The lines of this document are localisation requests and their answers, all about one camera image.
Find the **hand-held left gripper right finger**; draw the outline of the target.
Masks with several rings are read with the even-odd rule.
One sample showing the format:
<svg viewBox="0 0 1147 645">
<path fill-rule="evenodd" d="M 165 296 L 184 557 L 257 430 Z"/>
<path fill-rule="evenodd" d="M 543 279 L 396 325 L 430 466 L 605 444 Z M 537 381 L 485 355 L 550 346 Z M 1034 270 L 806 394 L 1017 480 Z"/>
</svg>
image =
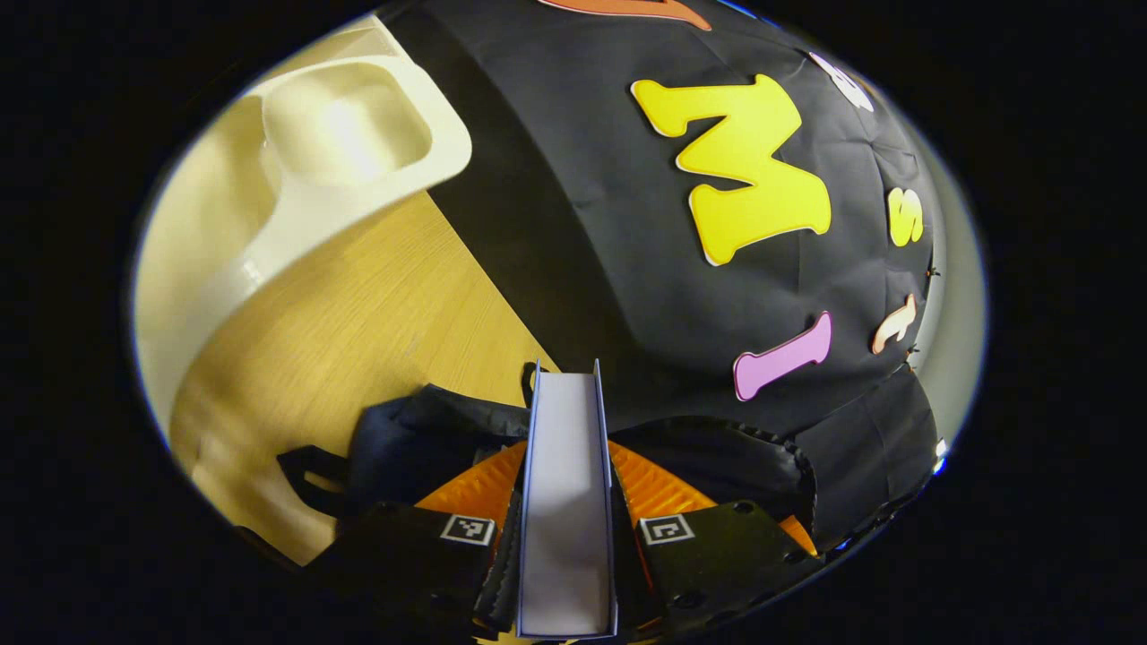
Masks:
<svg viewBox="0 0 1147 645">
<path fill-rule="evenodd" d="M 624 637 L 718 627 L 790 592 L 821 567 L 796 516 L 715 503 L 634 450 L 609 445 L 621 506 L 616 591 Z"/>
</svg>

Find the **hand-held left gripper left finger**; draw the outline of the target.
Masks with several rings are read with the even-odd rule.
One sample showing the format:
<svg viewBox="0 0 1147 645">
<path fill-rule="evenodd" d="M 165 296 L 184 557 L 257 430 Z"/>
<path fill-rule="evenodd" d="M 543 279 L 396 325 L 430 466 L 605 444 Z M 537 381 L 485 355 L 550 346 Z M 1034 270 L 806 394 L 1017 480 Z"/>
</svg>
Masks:
<svg viewBox="0 0 1147 645">
<path fill-rule="evenodd" d="M 496 640 L 513 627 L 525 443 L 414 505 L 381 502 L 323 551 L 323 584 L 427 642 Z"/>
</svg>

